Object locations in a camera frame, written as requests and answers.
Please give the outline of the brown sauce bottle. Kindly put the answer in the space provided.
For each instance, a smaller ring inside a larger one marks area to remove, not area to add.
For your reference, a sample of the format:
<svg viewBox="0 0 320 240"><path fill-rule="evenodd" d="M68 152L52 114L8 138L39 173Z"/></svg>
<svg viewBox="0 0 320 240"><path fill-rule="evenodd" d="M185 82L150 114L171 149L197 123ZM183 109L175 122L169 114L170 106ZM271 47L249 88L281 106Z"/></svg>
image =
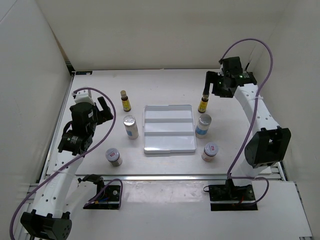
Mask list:
<svg viewBox="0 0 320 240"><path fill-rule="evenodd" d="M132 108L130 105L129 98L125 90L120 91L122 107L125 112L129 112Z"/></svg>
<svg viewBox="0 0 320 240"><path fill-rule="evenodd" d="M205 113L206 110L207 110L207 106L208 106L208 102L209 102L209 96L208 95L203 95L201 100L200 100L200 103L199 103L199 106L198 106L198 112L199 113Z"/></svg>

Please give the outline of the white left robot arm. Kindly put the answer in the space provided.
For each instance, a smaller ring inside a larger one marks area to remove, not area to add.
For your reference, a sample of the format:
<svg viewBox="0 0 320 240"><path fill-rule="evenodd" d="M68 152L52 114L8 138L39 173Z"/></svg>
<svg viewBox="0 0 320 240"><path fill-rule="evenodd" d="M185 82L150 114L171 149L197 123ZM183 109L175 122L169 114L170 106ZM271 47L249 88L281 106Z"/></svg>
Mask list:
<svg viewBox="0 0 320 240"><path fill-rule="evenodd" d="M98 98L102 110L88 96L74 98L70 107L71 118L62 132L58 152L70 153L70 161L56 161L54 172L38 188L44 192L31 212L24 212L20 222L25 230L35 238L43 240L65 240L70 234L72 220L70 212L65 210L67 193L73 177L84 157L95 148L91 146L96 127L107 121L116 120L114 105L108 106L110 98L102 95Z"/></svg>

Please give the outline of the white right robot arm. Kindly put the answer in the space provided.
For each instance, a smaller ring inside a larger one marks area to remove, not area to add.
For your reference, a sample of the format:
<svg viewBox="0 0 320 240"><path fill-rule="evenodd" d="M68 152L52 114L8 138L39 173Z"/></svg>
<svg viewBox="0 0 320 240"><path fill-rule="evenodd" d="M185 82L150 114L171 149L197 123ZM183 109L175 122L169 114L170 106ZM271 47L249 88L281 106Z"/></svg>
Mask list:
<svg viewBox="0 0 320 240"><path fill-rule="evenodd" d="M291 139L288 128L282 128L272 117L252 72L245 72L240 58L229 57L219 61L219 72L208 71L203 94L212 93L221 98L236 98L250 122L249 137L241 148L244 160L230 170L232 183L224 193L230 200L238 199L244 186L250 185L260 172L281 162Z"/></svg>

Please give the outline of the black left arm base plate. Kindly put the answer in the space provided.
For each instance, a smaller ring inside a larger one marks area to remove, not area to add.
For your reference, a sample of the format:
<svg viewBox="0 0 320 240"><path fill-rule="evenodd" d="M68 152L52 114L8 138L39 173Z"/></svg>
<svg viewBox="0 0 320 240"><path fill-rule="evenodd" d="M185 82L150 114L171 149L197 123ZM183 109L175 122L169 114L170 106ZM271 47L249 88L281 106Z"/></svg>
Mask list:
<svg viewBox="0 0 320 240"><path fill-rule="evenodd" d="M112 179L108 183L100 180L97 184L96 195L84 206L84 210L120 210L123 196L123 182Z"/></svg>

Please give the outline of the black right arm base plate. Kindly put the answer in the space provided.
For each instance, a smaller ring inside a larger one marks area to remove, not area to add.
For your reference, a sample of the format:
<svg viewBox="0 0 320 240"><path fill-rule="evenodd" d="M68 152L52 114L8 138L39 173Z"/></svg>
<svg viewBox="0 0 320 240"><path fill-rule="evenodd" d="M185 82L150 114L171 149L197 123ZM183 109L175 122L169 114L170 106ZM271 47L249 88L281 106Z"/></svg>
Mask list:
<svg viewBox="0 0 320 240"><path fill-rule="evenodd" d="M212 212L257 211L255 193L251 184L235 186L231 179L224 184L211 184L203 188L209 194Z"/></svg>

